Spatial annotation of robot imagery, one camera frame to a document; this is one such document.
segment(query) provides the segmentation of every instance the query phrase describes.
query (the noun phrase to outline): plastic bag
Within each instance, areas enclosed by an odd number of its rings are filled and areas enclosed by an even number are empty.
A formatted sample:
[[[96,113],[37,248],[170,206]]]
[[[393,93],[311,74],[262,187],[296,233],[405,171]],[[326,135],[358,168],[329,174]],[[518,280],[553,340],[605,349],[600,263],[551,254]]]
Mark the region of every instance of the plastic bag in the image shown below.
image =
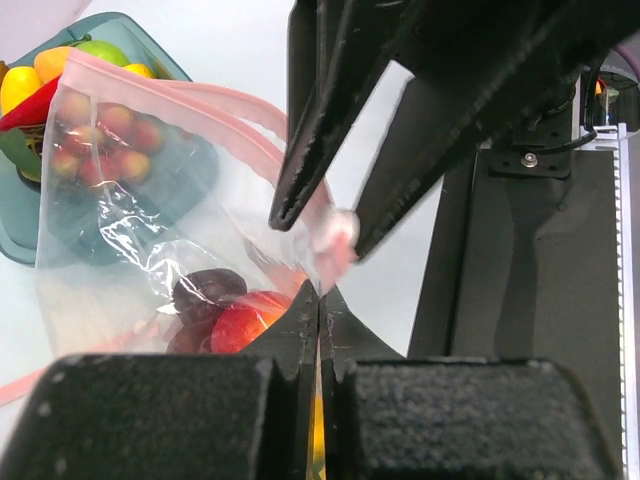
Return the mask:
[[[285,138],[262,100],[74,52],[43,149],[36,278],[54,354],[235,353],[305,280],[326,293],[357,222],[323,184],[291,231],[268,227]]]

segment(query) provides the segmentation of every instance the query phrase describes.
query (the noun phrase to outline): dark plum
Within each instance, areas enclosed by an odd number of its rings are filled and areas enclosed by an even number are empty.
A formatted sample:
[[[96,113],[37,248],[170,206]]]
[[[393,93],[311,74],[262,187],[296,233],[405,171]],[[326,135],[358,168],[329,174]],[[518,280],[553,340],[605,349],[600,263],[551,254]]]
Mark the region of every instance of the dark plum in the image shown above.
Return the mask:
[[[206,325],[210,332],[225,308],[246,293],[240,275],[214,268],[181,277],[173,288],[173,303],[183,325]]]
[[[210,321],[182,327],[169,342],[167,353],[211,353],[212,328]]]

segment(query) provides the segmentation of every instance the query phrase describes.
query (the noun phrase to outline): screw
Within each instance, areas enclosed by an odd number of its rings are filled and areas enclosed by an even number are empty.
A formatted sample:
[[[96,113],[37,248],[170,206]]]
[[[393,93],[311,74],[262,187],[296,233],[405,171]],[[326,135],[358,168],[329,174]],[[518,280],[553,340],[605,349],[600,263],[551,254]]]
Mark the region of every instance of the screw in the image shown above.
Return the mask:
[[[527,153],[522,160],[520,160],[523,166],[527,168],[533,168],[538,164],[538,157],[536,157],[535,153]]]

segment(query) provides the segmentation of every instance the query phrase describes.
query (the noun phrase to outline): red chili pepper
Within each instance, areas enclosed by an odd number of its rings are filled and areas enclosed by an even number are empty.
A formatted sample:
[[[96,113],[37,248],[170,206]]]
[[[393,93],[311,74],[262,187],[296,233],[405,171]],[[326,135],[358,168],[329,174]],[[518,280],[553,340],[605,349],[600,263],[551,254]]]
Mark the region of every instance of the red chili pepper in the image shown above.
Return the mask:
[[[54,78],[43,85],[24,102],[0,118],[0,132],[7,132],[15,127],[41,125],[47,121],[51,99],[58,89],[58,80]]]

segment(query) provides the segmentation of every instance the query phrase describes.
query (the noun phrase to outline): green apple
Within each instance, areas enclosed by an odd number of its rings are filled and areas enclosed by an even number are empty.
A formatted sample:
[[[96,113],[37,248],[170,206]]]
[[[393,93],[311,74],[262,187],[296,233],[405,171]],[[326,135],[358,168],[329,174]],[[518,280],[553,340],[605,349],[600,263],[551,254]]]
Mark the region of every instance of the green apple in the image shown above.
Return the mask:
[[[131,63],[122,50],[104,40],[90,40],[81,43],[76,48],[119,67],[125,67]]]

